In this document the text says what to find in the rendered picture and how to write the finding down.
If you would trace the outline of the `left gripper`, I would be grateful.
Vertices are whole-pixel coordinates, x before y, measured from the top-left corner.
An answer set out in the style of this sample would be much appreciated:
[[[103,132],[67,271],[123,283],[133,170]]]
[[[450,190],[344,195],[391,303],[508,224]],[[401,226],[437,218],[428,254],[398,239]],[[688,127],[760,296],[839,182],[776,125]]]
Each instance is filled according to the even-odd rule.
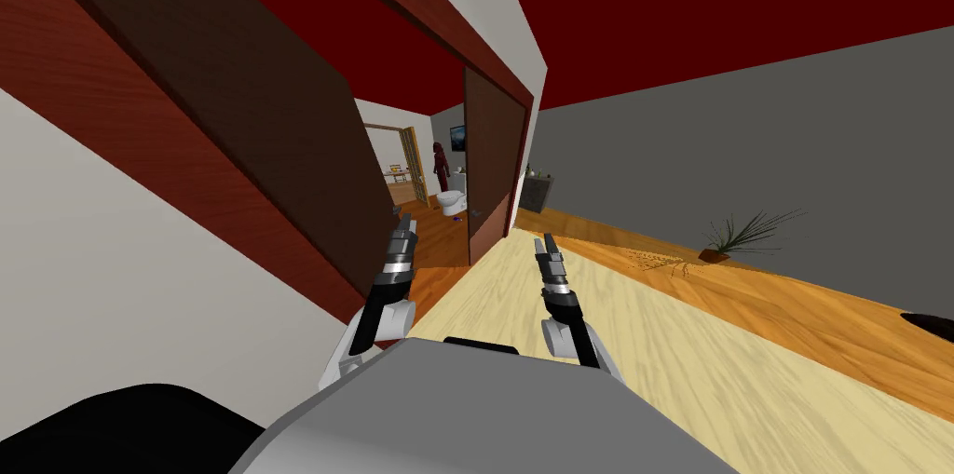
[[[416,221],[410,213],[405,213],[392,232],[386,251],[386,270],[412,270],[418,244]]]

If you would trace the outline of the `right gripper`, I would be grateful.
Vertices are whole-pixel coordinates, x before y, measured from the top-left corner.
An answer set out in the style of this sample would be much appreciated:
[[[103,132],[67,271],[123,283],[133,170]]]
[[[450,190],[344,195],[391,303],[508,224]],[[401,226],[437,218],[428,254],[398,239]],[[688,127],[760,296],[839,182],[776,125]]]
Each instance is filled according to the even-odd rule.
[[[534,239],[535,256],[540,256],[540,274],[543,290],[548,294],[568,294],[572,290],[566,279],[566,268],[563,254],[551,233],[545,233],[543,241]]]

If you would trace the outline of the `dark grey cabinet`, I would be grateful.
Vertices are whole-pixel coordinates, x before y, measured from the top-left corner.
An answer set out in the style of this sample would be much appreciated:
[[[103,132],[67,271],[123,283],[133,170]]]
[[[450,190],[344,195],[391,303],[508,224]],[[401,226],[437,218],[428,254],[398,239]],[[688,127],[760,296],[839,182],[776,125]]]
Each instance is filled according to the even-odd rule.
[[[534,213],[542,213],[546,207],[554,179],[549,173],[527,168],[523,178],[518,207]]]

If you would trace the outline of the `yellow wooden door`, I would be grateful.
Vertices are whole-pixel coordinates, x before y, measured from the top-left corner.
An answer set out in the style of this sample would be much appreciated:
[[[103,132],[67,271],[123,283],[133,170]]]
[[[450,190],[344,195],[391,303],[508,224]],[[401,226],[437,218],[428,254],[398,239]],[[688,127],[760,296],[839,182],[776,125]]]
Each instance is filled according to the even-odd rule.
[[[429,192],[427,190],[425,175],[418,150],[418,142],[416,142],[415,130],[413,127],[400,129],[399,136],[402,142],[402,150],[404,152],[406,165],[411,177],[415,198],[429,208]]]

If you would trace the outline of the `dark red hanging robe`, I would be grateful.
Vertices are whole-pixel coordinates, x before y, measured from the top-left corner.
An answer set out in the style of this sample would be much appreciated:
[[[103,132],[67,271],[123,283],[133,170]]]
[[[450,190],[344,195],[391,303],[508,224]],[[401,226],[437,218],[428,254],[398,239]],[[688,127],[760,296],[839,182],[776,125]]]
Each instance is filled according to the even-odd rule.
[[[441,193],[448,192],[450,190],[449,182],[448,182],[448,178],[450,177],[450,169],[449,169],[448,161],[446,159],[446,155],[443,150],[443,146],[439,142],[435,142],[433,144],[432,150],[434,154],[433,173],[438,178],[439,185],[440,185],[440,192]]]

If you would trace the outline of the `dark brown door leaf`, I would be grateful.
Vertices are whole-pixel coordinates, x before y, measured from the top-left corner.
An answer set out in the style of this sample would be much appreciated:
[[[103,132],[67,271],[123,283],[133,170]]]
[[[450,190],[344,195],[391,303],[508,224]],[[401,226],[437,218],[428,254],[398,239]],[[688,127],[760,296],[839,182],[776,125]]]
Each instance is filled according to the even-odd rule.
[[[78,0],[363,299],[397,222],[348,82],[259,0]]]
[[[463,74],[470,265],[508,231],[526,110],[477,71]],[[470,217],[469,210],[483,214]]]

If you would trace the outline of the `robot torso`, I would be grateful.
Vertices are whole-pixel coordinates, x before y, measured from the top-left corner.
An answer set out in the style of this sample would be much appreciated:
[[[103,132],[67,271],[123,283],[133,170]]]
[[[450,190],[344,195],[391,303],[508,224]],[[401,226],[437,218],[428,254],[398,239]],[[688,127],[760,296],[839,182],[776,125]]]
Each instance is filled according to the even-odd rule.
[[[738,474],[607,372],[402,339],[268,427],[229,474]]]

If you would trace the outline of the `green plant in brown pot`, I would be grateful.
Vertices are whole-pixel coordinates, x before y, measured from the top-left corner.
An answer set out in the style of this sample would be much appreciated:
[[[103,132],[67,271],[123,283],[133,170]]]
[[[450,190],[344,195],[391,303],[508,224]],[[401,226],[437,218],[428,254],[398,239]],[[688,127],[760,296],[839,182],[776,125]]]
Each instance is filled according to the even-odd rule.
[[[784,223],[806,214],[803,209],[772,215],[760,210],[744,222],[738,223],[736,217],[730,215],[718,224],[710,223],[710,231],[703,234],[708,245],[699,252],[698,258],[705,263],[716,264],[727,261],[736,254],[770,255],[780,251],[781,248],[772,246],[770,241],[776,237]]]

